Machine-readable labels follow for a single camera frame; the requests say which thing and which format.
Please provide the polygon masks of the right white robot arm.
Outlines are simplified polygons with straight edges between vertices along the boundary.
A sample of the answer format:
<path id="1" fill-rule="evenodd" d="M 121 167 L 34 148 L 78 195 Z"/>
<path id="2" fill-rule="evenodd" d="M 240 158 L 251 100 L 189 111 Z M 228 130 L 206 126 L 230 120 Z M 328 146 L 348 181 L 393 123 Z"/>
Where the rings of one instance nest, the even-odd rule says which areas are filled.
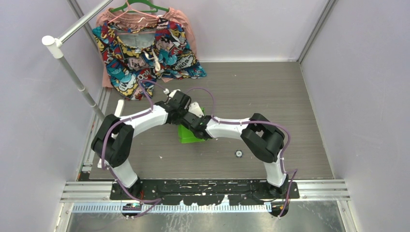
<path id="1" fill-rule="evenodd" d="M 287 192 L 283 152 L 290 143 L 290 135 L 279 125 L 259 113 L 245 119 L 199 117 L 186 113 L 178 121 L 198 139 L 230 138 L 243 141 L 252 154 L 264 163 L 269 194 L 276 199 Z"/>

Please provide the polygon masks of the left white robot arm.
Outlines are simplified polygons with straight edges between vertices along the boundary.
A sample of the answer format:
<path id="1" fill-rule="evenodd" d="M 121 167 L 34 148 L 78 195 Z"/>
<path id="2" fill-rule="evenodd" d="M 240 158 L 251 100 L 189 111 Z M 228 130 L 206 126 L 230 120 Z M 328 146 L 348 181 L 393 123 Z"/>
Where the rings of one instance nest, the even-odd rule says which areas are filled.
<path id="1" fill-rule="evenodd" d="M 103 120 L 91 149 L 122 183 L 122 193 L 128 199 L 134 200 L 141 193 L 141 186 L 137 184 L 139 177 L 129 162 L 134 137 L 156 126 L 175 124 L 188 112 L 190 102 L 191 97 L 174 90 L 165 101 L 159 101 L 144 111 L 123 117 L 110 114 Z"/>

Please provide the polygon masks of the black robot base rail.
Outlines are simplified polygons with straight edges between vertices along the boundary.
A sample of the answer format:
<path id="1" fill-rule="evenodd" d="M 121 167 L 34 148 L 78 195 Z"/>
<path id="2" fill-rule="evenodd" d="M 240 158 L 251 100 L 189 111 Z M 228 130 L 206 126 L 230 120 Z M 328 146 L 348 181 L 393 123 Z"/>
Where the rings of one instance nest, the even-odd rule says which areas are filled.
<path id="1" fill-rule="evenodd" d="M 276 190 L 264 179 L 144 179 L 129 193 L 141 200 L 160 199 L 164 205 L 259 205 L 274 200 L 298 199 L 297 183 Z"/>

